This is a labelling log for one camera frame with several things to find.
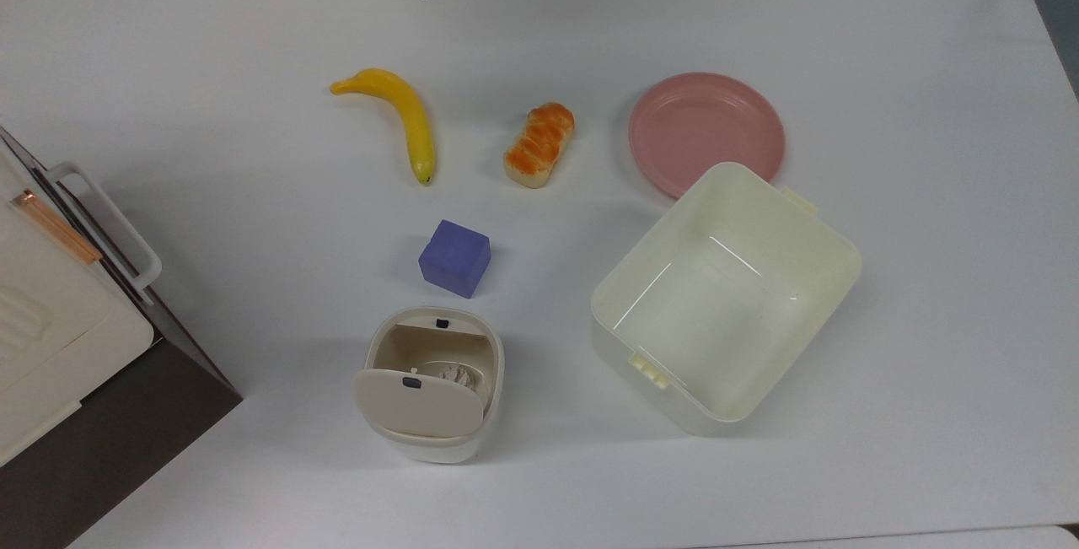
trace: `bread roll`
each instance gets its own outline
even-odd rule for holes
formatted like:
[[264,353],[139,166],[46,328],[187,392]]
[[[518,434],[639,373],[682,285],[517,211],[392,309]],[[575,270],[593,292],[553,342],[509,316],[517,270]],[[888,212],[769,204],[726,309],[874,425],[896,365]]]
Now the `bread roll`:
[[529,112],[517,141],[503,156],[506,176],[528,188],[543,187],[571,137],[573,114],[566,107],[547,102],[535,108]]

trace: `plastic container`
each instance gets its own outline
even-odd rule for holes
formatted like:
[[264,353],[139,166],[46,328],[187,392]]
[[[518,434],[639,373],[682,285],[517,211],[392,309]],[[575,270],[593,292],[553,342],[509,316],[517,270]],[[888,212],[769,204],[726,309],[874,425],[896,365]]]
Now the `plastic container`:
[[858,249],[740,164],[705,173],[592,294],[592,344],[682,429],[764,399],[861,272]]
[[374,333],[353,390],[364,418],[410,458],[475,455],[502,395],[502,342],[481,318],[412,307]]

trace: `open lid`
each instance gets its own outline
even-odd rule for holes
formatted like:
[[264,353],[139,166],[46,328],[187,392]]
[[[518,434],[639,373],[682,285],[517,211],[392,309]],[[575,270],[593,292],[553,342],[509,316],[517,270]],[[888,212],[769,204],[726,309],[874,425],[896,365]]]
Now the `open lid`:
[[456,438],[474,434],[483,422],[480,396],[454,381],[423,373],[363,369],[353,390],[369,423],[399,434]]

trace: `plate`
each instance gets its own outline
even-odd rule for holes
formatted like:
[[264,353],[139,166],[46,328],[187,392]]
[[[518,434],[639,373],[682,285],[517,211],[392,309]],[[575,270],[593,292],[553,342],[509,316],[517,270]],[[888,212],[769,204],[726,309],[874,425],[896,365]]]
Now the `plate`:
[[687,72],[641,96],[629,119],[629,146],[644,176],[678,200],[725,161],[770,181],[787,139],[775,108],[754,88],[713,72]]

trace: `purple cube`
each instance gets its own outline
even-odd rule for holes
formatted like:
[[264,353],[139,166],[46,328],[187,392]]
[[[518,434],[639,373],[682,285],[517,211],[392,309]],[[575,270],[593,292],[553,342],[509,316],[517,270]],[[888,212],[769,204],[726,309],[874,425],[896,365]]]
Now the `purple cube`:
[[486,234],[442,221],[420,253],[420,270],[427,283],[472,299],[490,261],[491,241]]

